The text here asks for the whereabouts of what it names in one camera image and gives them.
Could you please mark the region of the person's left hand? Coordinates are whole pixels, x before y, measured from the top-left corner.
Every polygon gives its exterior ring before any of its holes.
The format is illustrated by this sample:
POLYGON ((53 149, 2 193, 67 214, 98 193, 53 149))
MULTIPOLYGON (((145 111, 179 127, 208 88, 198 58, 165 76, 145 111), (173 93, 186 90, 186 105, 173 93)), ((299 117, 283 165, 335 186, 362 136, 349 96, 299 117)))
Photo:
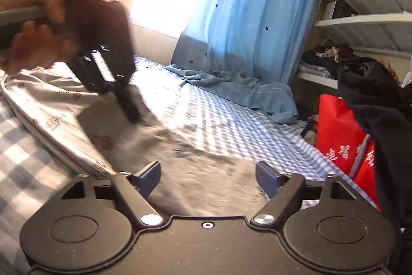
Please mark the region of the person's left hand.
MULTIPOLYGON (((64 0, 1 0, 2 11, 30 6, 45 6, 51 22, 65 22, 64 0)), ((33 21, 26 21, 14 35, 9 58, 1 62, 1 70, 14 75, 23 69, 50 68, 56 62, 69 61, 76 52, 73 41, 60 38, 48 25, 38 26, 33 21)))

